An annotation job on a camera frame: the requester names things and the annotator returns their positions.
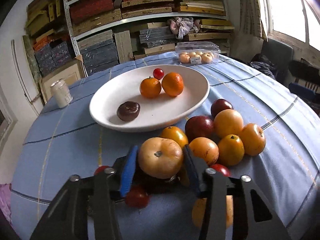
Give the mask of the dark brown tomato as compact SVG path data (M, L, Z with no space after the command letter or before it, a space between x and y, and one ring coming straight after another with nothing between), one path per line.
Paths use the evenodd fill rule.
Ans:
M122 121L132 121L139 116L140 104L134 101L122 103L117 109L117 116Z

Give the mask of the orange persimmon near plum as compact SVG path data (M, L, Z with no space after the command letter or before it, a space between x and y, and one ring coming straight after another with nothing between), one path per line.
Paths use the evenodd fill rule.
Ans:
M244 126L242 115L234 109L226 109L214 118L214 131L223 138L229 134L238 135Z

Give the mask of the dark red plum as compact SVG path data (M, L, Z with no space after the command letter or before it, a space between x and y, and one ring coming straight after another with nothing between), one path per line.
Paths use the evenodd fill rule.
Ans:
M232 104L225 99L217 99L213 102L210 112L211 116L214 119L221 111L233 109Z

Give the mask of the orange tangerine with stem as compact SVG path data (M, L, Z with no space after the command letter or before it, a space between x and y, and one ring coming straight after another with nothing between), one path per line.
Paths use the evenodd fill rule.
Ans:
M147 99L154 99L161 93L162 86L159 80L148 77L140 83L140 94Z

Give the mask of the white round plate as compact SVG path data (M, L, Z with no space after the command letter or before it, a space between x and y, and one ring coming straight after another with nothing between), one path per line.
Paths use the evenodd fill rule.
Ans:
M209 95L208 79L182 65L136 68L102 85L93 95L93 120L120 132L147 132L173 125L197 110Z

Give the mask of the small red cherry tomato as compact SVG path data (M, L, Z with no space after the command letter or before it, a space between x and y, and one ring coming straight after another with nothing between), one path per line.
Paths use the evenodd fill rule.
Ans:
M157 80L161 80L164 77L164 71L161 68L155 68L153 70L153 77Z

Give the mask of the white beverage can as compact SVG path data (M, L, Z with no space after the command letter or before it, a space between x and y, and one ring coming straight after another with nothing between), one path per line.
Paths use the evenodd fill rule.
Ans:
M73 97L64 79L59 79L51 84L50 91L59 108L64 108L71 103Z

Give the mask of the clear plastic fruit box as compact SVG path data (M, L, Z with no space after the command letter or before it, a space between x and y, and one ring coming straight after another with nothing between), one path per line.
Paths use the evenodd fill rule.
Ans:
M219 59L220 47L213 42L179 42L175 53L182 64L209 64Z

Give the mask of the beige framed panel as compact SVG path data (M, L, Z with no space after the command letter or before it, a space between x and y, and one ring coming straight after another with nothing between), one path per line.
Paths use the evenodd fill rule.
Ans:
M64 79L68 86L85 77L82 62L78 59L67 62L40 81L40 89L44 103L52 97L50 86L59 79Z

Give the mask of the purple plastic bag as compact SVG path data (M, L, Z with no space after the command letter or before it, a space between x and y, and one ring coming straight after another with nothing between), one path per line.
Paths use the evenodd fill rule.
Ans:
M11 219L11 185L1 184L0 185L0 205L1 211L4 217L7 219L10 225L12 225Z

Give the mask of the dark chair with clothes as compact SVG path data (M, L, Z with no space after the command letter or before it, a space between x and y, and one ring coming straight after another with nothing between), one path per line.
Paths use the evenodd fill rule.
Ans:
M261 52L256 54L248 65L284 84L292 60L291 46L269 38L263 42Z

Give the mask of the pink white cloth bundle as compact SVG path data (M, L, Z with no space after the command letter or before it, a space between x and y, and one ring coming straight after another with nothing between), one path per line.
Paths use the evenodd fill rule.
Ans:
M198 33L200 20L192 17L175 17L167 20L167 26L178 40L182 40L189 33Z

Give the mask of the metal storage shelf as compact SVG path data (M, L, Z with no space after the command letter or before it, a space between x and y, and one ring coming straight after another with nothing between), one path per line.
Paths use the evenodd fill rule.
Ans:
M181 41L215 41L228 44L234 27L227 19L226 0L63 0L67 29L76 57L88 62L103 41L110 61L133 58L130 40L139 32L145 55L173 50ZM200 20L199 32L178 40L167 26L175 17Z

